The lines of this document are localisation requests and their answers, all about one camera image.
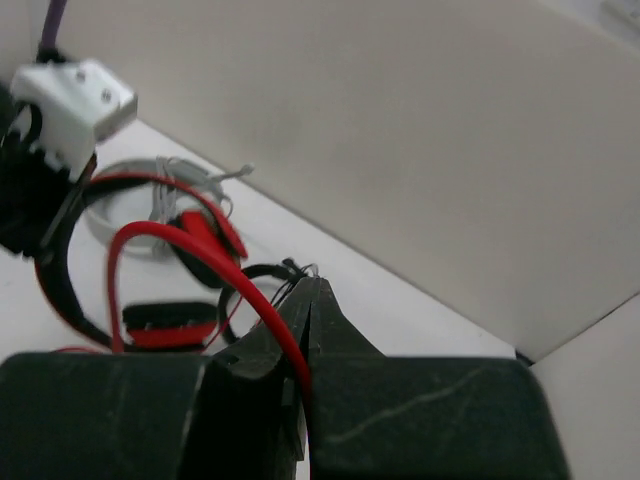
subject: white mount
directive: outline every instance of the white mount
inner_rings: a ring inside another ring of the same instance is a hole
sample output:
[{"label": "white mount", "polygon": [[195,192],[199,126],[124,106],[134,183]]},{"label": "white mount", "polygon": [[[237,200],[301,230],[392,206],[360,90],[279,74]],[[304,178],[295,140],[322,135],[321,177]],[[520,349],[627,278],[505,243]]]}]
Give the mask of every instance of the white mount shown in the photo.
[{"label": "white mount", "polygon": [[[15,100],[36,104],[43,118],[39,144],[78,178],[96,144],[136,118],[138,96],[97,60],[29,64],[11,83]],[[16,121],[25,133],[29,114]]]}]

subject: white wall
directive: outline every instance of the white wall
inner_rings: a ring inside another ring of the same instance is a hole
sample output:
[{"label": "white wall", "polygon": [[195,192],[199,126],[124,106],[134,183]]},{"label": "white wall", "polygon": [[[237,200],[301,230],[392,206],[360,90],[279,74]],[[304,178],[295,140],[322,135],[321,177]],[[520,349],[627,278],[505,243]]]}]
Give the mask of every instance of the white wall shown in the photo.
[{"label": "white wall", "polygon": [[601,29],[616,40],[640,48],[640,30],[612,13],[604,0],[540,0],[559,12]]},{"label": "white wall", "polygon": [[29,60],[30,42],[26,0],[0,0],[0,81]]},{"label": "white wall", "polygon": [[640,472],[640,297],[533,367],[576,480]]},{"label": "white wall", "polygon": [[85,0],[142,116],[540,358],[640,290],[640,60],[534,0]]}]

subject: red wire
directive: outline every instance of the red wire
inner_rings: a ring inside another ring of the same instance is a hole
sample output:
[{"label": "red wire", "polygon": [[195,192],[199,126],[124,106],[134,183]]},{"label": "red wire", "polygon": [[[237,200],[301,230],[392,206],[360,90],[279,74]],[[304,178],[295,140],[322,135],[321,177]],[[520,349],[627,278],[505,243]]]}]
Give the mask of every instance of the red wire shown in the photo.
[{"label": "red wire", "polygon": [[113,335],[113,352],[122,353],[124,351],[124,342],[120,335],[120,309],[116,289],[118,260],[126,242],[141,235],[157,237],[198,258],[215,271],[225,282],[232,285],[251,304],[265,325],[271,330],[283,353],[289,359],[300,385],[303,405],[307,412],[307,419],[309,419],[311,413],[311,373],[309,366],[291,331],[289,331],[276,309],[253,282],[242,273],[242,270],[237,265],[217,252],[212,251],[200,239],[171,225],[162,225],[149,221],[133,222],[122,227],[111,241],[107,258],[107,295]]}]

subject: white table surface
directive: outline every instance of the white table surface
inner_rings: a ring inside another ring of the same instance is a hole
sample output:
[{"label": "white table surface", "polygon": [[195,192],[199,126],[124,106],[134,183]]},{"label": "white table surface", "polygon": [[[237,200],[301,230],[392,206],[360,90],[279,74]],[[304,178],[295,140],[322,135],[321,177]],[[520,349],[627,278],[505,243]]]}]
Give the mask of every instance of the white table surface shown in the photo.
[{"label": "white table surface", "polygon": [[[98,165],[103,168],[124,158],[156,155],[182,156],[218,171],[142,122],[99,148]],[[253,175],[260,175],[260,170]],[[510,345],[246,184],[232,180],[224,186],[235,204],[231,220],[247,244],[247,264],[274,263],[286,257],[300,265],[318,264],[347,318],[385,354],[513,357]],[[114,218],[123,223],[145,219],[150,211],[149,195],[142,191],[128,195],[115,205]],[[126,202],[133,198],[137,201]],[[91,237],[84,221],[74,232],[69,265],[87,316],[106,328],[105,248]],[[125,257],[119,284],[123,304],[184,298],[215,301],[215,296],[199,287],[173,258],[157,262]],[[0,360],[20,351],[88,345],[50,310],[36,284],[31,262],[0,255],[0,287]],[[242,332],[254,320],[255,314],[246,307],[240,309],[234,325]]]}]

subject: white backdrop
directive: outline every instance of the white backdrop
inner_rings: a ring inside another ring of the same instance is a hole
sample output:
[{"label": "white backdrop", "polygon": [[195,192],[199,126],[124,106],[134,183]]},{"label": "white backdrop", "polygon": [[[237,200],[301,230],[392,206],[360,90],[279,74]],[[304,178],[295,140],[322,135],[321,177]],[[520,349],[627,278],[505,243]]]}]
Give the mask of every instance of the white backdrop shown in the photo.
[{"label": "white backdrop", "polygon": [[18,65],[29,60],[29,16],[25,0],[0,1],[0,81],[8,83]]},{"label": "white backdrop", "polygon": [[640,61],[534,0],[85,0],[62,45],[534,358],[640,289]]}]

